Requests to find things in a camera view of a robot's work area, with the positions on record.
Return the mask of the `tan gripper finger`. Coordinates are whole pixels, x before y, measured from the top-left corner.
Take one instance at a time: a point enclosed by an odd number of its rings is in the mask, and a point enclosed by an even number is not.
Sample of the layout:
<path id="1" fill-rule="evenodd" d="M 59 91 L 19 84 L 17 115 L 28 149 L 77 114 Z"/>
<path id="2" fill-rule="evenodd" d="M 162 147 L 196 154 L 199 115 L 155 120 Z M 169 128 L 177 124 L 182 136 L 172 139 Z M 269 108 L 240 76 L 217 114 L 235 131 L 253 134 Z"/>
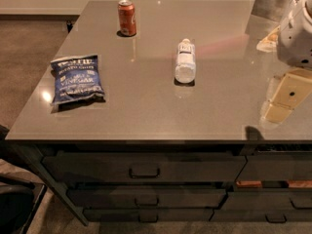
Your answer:
<path id="1" fill-rule="evenodd" d="M 263 117 L 265 120 L 272 123 L 282 123 L 292 112 L 291 109 L 280 107 L 272 103 L 265 103 L 263 105 Z"/>
<path id="2" fill-rule="evenodd" d="M 270 33 L 268 33 L 262 40 L 257 43 L 256 49 L 264 53 L 275 52 L 277 50 L 279 32 L 280 27 L 275 27 Z"/>

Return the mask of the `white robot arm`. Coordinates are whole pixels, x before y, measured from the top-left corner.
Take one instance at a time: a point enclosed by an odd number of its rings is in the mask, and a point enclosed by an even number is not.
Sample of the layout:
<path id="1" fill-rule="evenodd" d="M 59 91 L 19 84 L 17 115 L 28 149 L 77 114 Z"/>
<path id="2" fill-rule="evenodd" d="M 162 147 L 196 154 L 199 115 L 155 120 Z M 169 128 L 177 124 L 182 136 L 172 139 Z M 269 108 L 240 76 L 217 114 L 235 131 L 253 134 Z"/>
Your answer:
<path id="1" fill-rule="evenodd" d="M 264 121 L 280 124 L 312 94 L 312 0 L 291 0 L 280 24 L 256 48 L 275 52 L 291 69 L 270 81 L 261 109 Z"/>

